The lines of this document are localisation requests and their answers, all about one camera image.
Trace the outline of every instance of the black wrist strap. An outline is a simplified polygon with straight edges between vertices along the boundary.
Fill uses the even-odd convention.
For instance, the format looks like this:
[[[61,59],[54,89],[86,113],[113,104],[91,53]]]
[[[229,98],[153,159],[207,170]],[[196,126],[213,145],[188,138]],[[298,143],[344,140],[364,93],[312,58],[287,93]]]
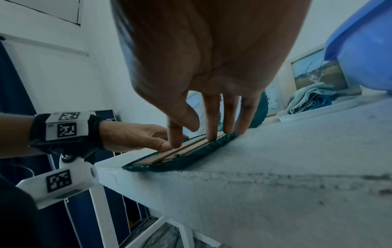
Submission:
[[[96,150],[103,150],[103,143],[99,133],[99,125],[106,119],[91,115],[88,119],[88,136],[46,141],[46,120],[51,114],[39,114],[34,118],[30,129],[29,146],[35,147],[48,154],[73,155],[86,158]]]

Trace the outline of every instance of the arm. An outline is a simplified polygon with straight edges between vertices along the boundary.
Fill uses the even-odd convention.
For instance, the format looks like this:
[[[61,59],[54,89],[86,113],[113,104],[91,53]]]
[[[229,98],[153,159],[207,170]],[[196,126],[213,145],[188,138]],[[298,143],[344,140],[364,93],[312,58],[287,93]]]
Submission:
[[[33,116],[0,114],[0,159],[43,154],[29,147]],[[99,133],[104,148],[112,152],[128,152],[150,148],[160,152],[170,150],[167,128],[158,125],[103,121]]]
[[[33,120],[33,116],[0,114],[0,159],[42,154],[27,145]]]

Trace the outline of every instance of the black and white pattern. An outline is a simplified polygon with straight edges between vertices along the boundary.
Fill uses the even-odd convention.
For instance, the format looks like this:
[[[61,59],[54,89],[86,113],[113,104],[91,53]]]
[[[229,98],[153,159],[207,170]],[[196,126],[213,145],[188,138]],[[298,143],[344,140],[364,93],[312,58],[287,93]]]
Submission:
[[[57,125],[57,138],[73,137],[77,135],[76,122]]]
[[[59,121],[72,121],[78,119],[80,112],[62,113]]]
[[[71,173],[69,170],[53,174],[46,177],[46,185],[48,188],[48,193],[55,190],[64,188],[65,186],[71,185]]]

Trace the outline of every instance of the ceiling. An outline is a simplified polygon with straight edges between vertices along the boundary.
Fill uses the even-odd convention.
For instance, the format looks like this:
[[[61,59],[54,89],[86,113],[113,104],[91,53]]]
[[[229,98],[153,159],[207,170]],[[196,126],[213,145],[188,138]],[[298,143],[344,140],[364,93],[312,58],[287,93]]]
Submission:
[[[80,24],[79,6],[81,0],[7,0],[22,6]]]

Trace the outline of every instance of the blue plastic container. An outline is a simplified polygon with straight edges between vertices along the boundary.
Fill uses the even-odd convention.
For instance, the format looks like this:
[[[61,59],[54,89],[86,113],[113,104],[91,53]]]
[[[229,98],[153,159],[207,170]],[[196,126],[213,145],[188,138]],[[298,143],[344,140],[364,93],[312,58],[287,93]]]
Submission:
[[[392,0],[370,0],[325,44],[325,60],[338,59],[347,80],[392,91]]]

